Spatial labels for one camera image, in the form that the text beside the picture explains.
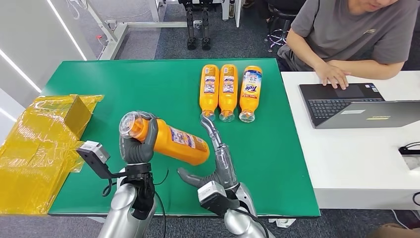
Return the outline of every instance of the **chair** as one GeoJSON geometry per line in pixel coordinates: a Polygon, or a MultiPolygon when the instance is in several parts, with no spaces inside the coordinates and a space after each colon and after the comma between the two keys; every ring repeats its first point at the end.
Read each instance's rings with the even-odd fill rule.
{"type": "Polygon", "coordinates": [[[287,33],[289,32],[290,25],[292,24],[292,21],[295,19],[300,9],[280,10],[271,4],[268,5],[268,8],[273,14],[273,19],[271,20],[271,24],[269,24],[267,38],[265,38],[264,41],[270,42],[270,49],[268,49],[268,52],[273,52],[274,46],[277,45],[281,47],[286,43],[287,33]],[[279,20],[284,21],[283,26],[278,29],[273,29],[276,27],[276,23],[279,20]]]}

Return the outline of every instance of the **robotic arm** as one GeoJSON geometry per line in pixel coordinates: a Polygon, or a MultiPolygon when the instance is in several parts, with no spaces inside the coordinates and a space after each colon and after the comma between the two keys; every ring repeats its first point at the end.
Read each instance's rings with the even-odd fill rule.
{"type": "Polygon", "coordinates": [[[202,117],[201,125],[211,138],[216,169],[206,177],[199,177],[178,169],[181,179],[198,188],[201,207],[224,217],[226,228],[239,238],[275,238],[257,218],[251,193],[238,182],[229,148],[220,138],[213,122],[202,117]]]}
{"type": "Polygon", "coordinates": [[[127,163],[119,173],[112,174],[106,161],[109,154],[101,144],[87,141],[77,152],[102,179],[118,178],[117,191],[111,201],[111,209],[106,217],[99,238],[142,238],[156,211],[156,197],[153,184],[153,148],[158,135],[158,123],[153,114],[142,112],[141,116],[150,121],[144,143],[133,138],[120,137],[120,153],[127,163]]]}
{"type": "MultiPolygon", "coordinates": [[[[121,157],[127,166],[112,174],[106,161],[109,154],[101,144],[87,141],[77,152],[102,179],[118,178],[117,191],[111,201],[111,209],[101,229],[99,238],[142,238],[156,211],[160,198],[153,184],[153,148],[158,134],[156,117],[141,114],[150,121],[144,143],[132,138],[120,137],[121,157]]],[[[203,208],[224,217],[226,228],[239,238],[275,238],[259,220],[251,194],[245,184],[238,182],[229,149],[222,143],[214,124],[206,117],[201,120],[215,151],[216,170],[204,178],[179,168],[178,174],[186,183],[198,188],[198,198],[203,208]]]]}

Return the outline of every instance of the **yellow plastic wrap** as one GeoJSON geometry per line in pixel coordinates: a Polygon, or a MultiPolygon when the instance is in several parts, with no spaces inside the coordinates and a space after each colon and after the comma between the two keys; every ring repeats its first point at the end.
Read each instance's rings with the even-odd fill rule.
{"type": "Polygon", "coordinates": [[[0,147],[0,214],[46,214],[69,172],[96,96],[41,96],[20,115],[0,147]]]}

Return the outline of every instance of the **gray t-shirt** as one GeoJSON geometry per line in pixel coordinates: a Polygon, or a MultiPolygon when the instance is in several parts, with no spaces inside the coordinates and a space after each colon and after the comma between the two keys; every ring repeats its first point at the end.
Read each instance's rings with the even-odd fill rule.
{"type": "MultiPolygon", "coordinates": [[[[348,0],[307,0],[292,29],[325,62],[357,60],[372,48],[371,59],[378,63],[405,62],[418,8],[418,0],[399,0],[375,12],[352,15],[348,0]]],[[[277,54],[293,71],[313,71],[287,44],[277,54]]]]}

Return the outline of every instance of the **light strip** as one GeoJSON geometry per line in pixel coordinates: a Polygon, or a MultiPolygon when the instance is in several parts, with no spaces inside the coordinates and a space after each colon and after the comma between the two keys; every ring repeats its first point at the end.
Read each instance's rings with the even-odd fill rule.
{"type": "Polygon", "coordinates": [[[39,93],[41,92],[41,89],[1,49],[0,56],[2,56],[3,59],[5,59],[32,87],[34,87],[35,90],[39,93]]]}
{"type": "Polygon", "coordinates": [[[3,115],[5,115],[7,118],[9,118],[10,120],[16,122],[17,120],[12,117],[12,115],[10,115],[9,113],[7,113],[5,110],[3,110],[2,108],[0,108],[0,113],[2,113],[3,115]]]}
{"type": "Polygon", "coordinates": [[[47,0],[48,4],[50,5],[52,11],[54,12],[54,14],[57,16],[58,20],[60,21],[61,25],[63,26],[63,28],[65,29],[65,31],[67,32],[68,36],[70,37],[71,41],[73,42],[74,46],[77,48],[77,50],[79,51],[80,55],[82,56],[83,60],[88,60],[85,56],[85,54],[83,54],[82,49],[79,47],[79,45],[77,44],[76,40],[74,39],[73,35],[70,33],[70,31],[68,30],[67,26],[65,25],[63,19],[61,18],[61,16],[59,15],[57,9],[55,8],[55,6],[53,5],[53,3],[51,2],[51,0],[47,0]]]}

